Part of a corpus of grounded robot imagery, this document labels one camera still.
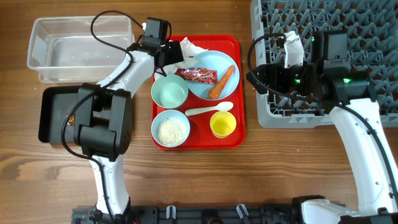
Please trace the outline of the white tissue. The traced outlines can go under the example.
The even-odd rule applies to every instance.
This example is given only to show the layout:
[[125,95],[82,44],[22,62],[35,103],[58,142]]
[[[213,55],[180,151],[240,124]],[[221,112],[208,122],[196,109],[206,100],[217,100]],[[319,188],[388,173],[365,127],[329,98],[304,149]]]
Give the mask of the white tissue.
[[207,49],[198,47],[195,44],[193,44],[192,42],[190,42],[187,37],[185,37],[180,42],[180,46],[181,46],[181,50],[182,50],[182,54],[183,54],[183,61],[165,66],[164,72],[166,74],[175,73],[178,68],[193,67],[194,64],[196,64],[198,62],[198,60],[193,59],[193,57],[198,55],[199,53],[207,51]]

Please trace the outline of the red snack wrapper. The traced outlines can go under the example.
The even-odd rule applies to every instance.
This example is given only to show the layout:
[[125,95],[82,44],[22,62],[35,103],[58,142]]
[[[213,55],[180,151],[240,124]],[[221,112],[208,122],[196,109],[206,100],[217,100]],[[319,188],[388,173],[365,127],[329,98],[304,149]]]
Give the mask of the red snack wrapper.
[[218,81],[217,71],[207,68],[178,68],[175,75],[186,81],[204,84],[216,84]]

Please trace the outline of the mint green bowl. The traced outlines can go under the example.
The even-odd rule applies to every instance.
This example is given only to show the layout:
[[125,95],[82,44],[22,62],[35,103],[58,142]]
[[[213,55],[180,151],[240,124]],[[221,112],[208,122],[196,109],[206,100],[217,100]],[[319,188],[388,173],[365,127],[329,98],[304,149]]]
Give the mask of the mint green bowl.
[[167,75],[156,79],[151,88],[151,97],[157,106],[175,109],[184,104],[188,98],[188,85],[178,75]]

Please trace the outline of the orange carrot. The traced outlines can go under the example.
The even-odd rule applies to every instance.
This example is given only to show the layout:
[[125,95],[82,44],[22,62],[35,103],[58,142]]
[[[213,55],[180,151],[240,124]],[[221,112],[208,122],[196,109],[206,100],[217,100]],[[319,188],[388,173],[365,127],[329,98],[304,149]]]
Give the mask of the orange carrot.
[[235,66],[231,65],[224,73],[224,75],[221,77],[221,79],[209,90],[208,92],[209,99],[215,100],[219,98],[221,92],[228,83],[234,71],[235,71]]

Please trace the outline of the light blue bowl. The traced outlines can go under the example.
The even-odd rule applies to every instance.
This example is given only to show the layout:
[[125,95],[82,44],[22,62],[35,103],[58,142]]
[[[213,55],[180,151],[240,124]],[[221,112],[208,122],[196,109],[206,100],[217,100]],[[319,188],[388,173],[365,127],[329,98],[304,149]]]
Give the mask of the light blue bowl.
[[159,124],[161,122],[163,122],[167,118],[179,119],[179,120],[181,120],[184,123],[184,125],[186,127],[185,140],[184,140],[184,142],[185,142],[188,139],[189,134],[190,134],[190,122],[189,122],[188,118],[182,112],[177,111],[177,110],[165,110],[165,111],[159,113],[154,118],[154,120],[152,122],[152,126],[151,126],[151,133],[152,133],[152,137],[154,138],[155,142],[160,144],[163,147],[167,147],[167,146],[161,144],[159,139],[158,139],[158,137],[157,137],[157,129],[159,127]]

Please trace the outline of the brown mushroom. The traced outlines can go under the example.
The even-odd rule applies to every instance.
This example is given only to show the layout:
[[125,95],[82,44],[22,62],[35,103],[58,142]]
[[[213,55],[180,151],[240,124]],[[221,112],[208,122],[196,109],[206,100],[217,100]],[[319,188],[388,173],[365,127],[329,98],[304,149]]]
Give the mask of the brown mushroom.
[[75,125],[75,114],[72,114],[67,122],[69,126],[74,126]]

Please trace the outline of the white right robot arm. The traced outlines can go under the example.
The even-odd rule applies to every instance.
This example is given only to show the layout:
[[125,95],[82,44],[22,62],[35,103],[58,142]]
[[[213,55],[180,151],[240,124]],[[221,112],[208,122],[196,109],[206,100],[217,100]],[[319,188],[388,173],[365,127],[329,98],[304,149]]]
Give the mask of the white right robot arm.
[[293,32],[273,34],[284,48],[285,63],[250,67],[247,80],[257,92],[330,108],[343,141],[358,193],[358,209],[334,204],[321,195],[295,197],[292,223],[396,223],[397,165],[385,137],[376,91],[364,71],[352,72],[348,36],[341,30],[315,32],[311,61]]

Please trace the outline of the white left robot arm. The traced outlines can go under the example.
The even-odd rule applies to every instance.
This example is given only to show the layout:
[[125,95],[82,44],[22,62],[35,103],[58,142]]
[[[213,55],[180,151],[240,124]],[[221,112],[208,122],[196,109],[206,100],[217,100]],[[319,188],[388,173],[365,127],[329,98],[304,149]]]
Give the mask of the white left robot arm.
[[65,132],[68,122],[75,120],[73,141],[81,147],[78,157],[88,160],[95,173],[98,201],[94,219],[105,223],[121,222],[130,212],[123,155],[131,141],[132,96],[157,69],[183,60],[180,42],[173,40],[145,40],[123,52],[122,64],[110,76],[79,87],[77,103],[61,127],[61,142],[74,154]]

